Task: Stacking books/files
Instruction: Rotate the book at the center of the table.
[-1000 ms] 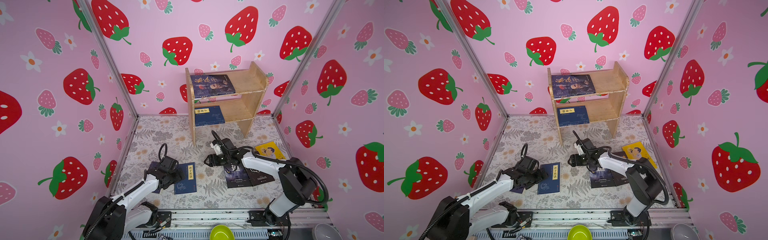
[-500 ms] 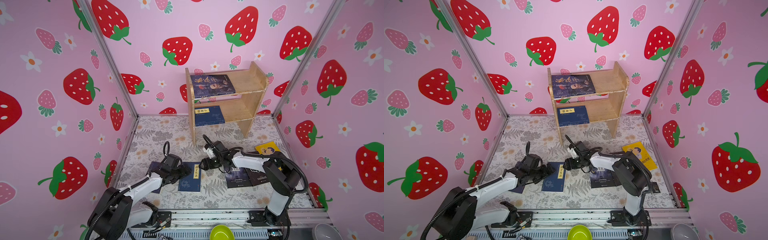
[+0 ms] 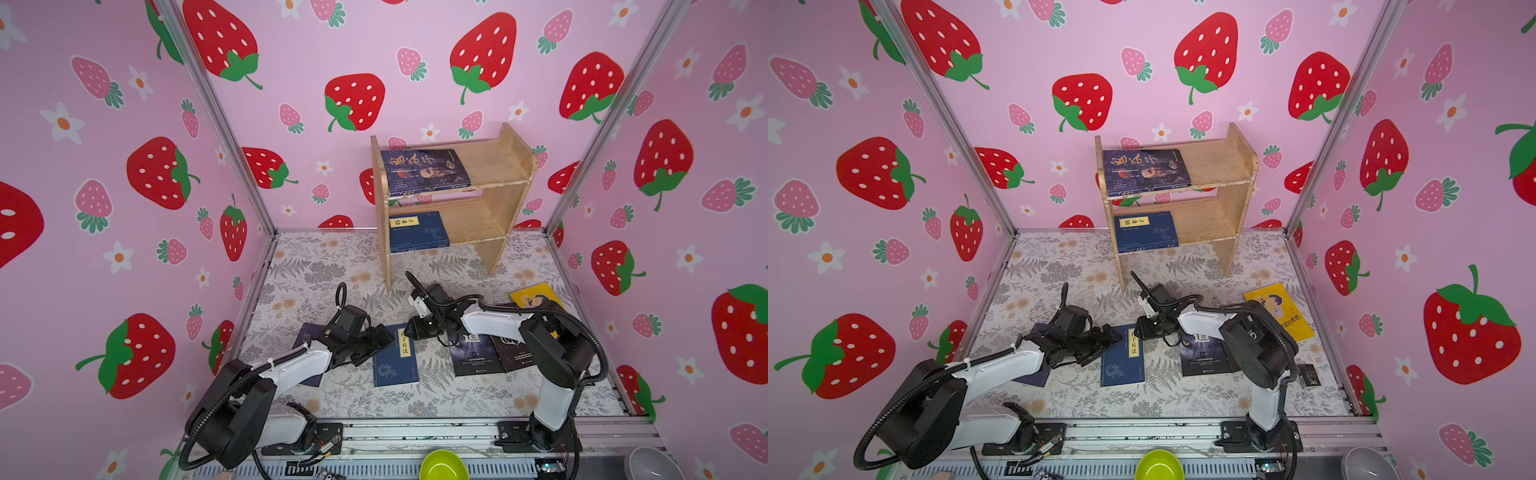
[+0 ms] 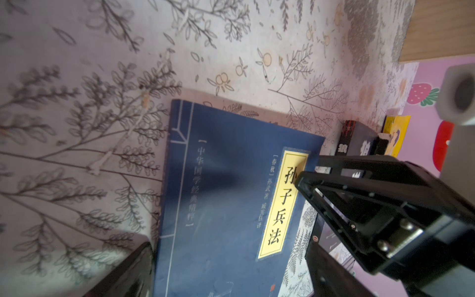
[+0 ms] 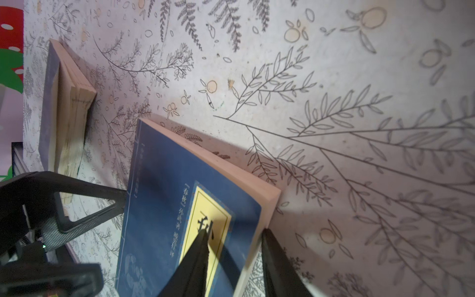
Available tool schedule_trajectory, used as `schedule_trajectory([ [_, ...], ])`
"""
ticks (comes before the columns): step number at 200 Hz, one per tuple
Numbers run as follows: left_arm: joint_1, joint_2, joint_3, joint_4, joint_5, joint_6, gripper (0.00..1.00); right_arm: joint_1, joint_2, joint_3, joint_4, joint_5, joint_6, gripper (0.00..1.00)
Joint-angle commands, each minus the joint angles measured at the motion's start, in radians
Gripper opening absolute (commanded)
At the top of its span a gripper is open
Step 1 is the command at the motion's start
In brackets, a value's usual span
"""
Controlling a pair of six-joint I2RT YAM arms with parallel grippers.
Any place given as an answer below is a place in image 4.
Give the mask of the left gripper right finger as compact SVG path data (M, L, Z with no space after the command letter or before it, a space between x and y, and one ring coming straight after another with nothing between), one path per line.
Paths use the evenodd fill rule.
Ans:
M374 296L315 241L309 243L306 262L313 285L313 297Z

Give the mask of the blue book yellow label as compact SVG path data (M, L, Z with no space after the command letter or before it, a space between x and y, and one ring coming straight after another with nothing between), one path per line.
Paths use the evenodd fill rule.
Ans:
M173 100L157 297L275 297L322 136Z

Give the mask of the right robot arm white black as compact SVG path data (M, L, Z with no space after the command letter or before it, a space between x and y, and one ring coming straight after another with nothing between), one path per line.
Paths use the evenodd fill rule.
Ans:
M295 185L369 273L475 266L475 129L456 126L439 176L389 156L320 156Z

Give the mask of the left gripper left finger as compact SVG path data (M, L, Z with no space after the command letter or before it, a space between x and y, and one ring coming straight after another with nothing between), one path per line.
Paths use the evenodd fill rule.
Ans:
M150 297L155 256L149 242L141 244L84 297Z

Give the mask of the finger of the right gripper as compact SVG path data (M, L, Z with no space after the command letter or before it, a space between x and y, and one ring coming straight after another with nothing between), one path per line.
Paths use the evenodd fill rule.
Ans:
M475 267L475 208L423 167L389 156L321 156L295 187L370 273Z

